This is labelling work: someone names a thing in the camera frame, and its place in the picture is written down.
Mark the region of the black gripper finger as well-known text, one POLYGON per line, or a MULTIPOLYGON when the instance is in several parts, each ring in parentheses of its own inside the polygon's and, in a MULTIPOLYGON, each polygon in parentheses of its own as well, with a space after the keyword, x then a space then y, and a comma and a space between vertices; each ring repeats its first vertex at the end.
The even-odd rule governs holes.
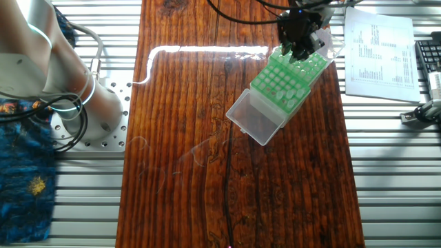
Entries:
POLYGON ((290 63, 297 61, 305 61, 317 50, 321 49, 325 42, 317 36, 316 33, 311 33, 307 37, 301 38, 299 41, 293 43, 291 47, 290 63))
POLYGON ((281 54, 285 56, 291 50, 292 42, 286 36, 282 36, 282 38, 280 39, 280 45, 281 54))

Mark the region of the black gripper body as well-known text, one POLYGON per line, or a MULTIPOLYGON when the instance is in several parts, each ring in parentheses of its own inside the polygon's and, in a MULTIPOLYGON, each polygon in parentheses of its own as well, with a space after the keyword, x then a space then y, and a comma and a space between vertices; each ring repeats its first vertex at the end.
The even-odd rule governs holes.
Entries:
POLYGON ((286 10, 277 17, 278 39, 282 46, 322 47, 325 42, 314 34, 326 25, 326 9, 286 10))

